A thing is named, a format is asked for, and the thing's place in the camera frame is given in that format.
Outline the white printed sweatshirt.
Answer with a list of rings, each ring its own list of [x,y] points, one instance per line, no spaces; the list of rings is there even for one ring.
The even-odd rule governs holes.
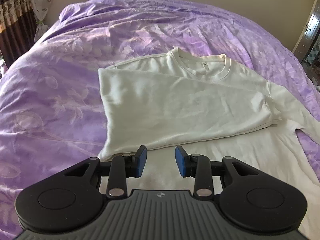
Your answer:
[[[300,231],[319,239],[319,180],[297,138],[319,142],[319,121],[285,87],[226,55],[194,57],[175,48],[98,71],[107,118],[99,158],[148,149],[142,189],[192,189],[175,147],[231,155],[299,189],[308,201]]]

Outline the purple floral bed cover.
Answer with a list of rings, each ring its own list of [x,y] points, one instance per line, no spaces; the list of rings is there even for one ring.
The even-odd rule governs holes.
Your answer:
[[[181,48],[226,54],[286,87],[315,118],[319,93],[296,57],[253,21],[179,0],[90,0],[65,7],[1,79],[1,239],[29,185],[97,155],[106,140],[98,69]]]

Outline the brown striped curtain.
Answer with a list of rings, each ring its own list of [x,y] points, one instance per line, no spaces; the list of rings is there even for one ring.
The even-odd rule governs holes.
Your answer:
[[[35,31],[31,0],[1,0],[1,55],[7,67],[35,44]]]

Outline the door frame with glass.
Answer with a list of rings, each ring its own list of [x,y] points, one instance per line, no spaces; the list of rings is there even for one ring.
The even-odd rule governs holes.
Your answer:
[[[319,31],[319,0],[314,0],[310,14],[306,24],[302,30],[292,53],[299,62],[302,62],[309,54],[313,43],[316,41],[316,36]]]

